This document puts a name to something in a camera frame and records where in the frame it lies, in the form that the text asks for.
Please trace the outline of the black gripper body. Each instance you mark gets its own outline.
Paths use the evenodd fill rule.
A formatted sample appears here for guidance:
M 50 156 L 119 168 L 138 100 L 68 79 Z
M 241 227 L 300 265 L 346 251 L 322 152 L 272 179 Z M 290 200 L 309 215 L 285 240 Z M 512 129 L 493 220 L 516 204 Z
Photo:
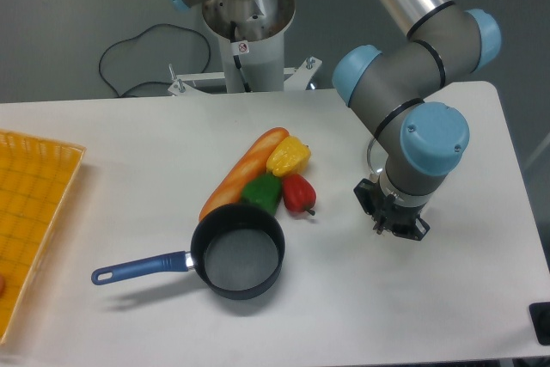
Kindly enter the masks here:
M 378 235 L 387 231 L 400 238 L 421 241 L 430 231 L 430 225 L 421 217 L 422 205 L 399 205 L 396 195 L 385 195 L 378 183 L 366 178 L 353 192 L 364 212 L 375 222 L 373 230 Z

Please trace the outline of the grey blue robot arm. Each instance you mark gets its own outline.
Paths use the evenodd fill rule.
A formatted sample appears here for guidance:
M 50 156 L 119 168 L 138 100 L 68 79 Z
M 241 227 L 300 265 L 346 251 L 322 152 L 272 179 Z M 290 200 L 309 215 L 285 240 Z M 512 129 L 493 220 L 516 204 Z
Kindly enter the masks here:
M 276 91 L 289 83 L 283 35 L 294 0 L 170 1 L 180 10 L 201 7 L 218 38 L 230 93 Z M 419 241 L 429 231 L 421 211 L 469 141 L 461 113 L 428 97 L 493 60 L 502 38 L 491 15 L 462 10 L 453 0 L 380 1 L 407 44 L 390 56 L 373 46 L 353 49 L 332 82 L 388 156 L 376 180 L 356 186 L 359 203 L 376 231 Z

